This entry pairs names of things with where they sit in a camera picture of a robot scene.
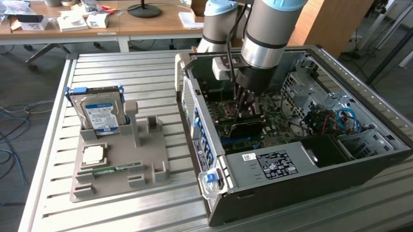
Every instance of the aluminum table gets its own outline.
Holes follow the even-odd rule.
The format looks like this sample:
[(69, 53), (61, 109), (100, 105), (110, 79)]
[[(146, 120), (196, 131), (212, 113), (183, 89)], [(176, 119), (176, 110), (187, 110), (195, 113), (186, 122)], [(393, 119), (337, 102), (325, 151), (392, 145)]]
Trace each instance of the aluminum table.
[[(20, 232), (388, 231), (413, 220), (413, 159), (408, 158), (362, 186), (210, 228), (175, 102), (178, 52), (188, 50), (68, 56)], [(172, 182), (71, 203), (79, 119), (63, 89), (118, 83), (126, 99), (138, 101), (138, 120), (159, 115), (163, 121)], [(405, 130), (413, 136), (412, 127)]]

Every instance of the blue cable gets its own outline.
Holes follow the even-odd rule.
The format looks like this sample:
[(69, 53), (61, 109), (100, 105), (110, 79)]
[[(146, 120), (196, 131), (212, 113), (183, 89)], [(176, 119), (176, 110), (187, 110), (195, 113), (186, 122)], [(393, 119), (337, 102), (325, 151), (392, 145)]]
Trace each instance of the blue cable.
[(21, 191), (8, 201), (5, 201), (0, 204), (0, 206), (4, 206), (7, 203), (9, 203), (23, 193), (23, 190), (24, 190), (24, 174), (23, 174), (21, 163), (20, 163), (19, 157), (15, 155), (15, 153), (11, 150), (7, 150), (7, 149), (0, 149), (0, 151), (4, 151), (4, 152), (7, 152), (7, 153), (9, 153), (15, 156), (17, 166), (19, 166), (19, 169), (20, 169), (20, 175), (21, 175)]
[(339, 121), (339, 112), (341, 112), (341, 111), (346, 111), (346, 112), (350, 113), (350, 115), (351, 115), (351, 117), (353, 117), (353, 120), (354, 120), (354, 122), (355, 122), (355, 131), (357, 131), (357, 133), (358, 133), (358, 132), (359, 132), (358, 120), (357, 120), (354, 111), (353, 111), (351, 109), (349, 109), (349, 108), (342, 108), (342, 109), (339, 109), (339, 110), (335, 111), (335, 119), (337, 119), (337, 122), (338, 122), (339, 127), (345, 129), (345, 126), (343, 126), (343, 124), (342, 124), (341, 121)]
[(21, 118), (21, 117), (12, 117), (12, 116), (9, 116), (8, 114), (5, 114), (4, 112), (1, 112), (0, 111), (0, 114), (3, 114), (3, 116), (5, 116), (7, 118), (9, 118), (9, 119), (16, 119), (16, 120), (23, 120), (24, 122), (25, 122), (25, 128), (24, 128), (24, 130), (20, 132), (20, 134), (17, 134), (13, 138), (11, 138), (9, 140), (3, 140), (3, 141), (0, 141), (0, 144), (4, 144), (4, 143), (7, 143), (7, 142), (9, 142), (9, 141), (12, 141), (13, 139), (17, 139), (25, 132), (27, 132), (27, 130), (28, 130), (28, 127), (29, 127), (29, 121), (25, 119), (25, 118)]

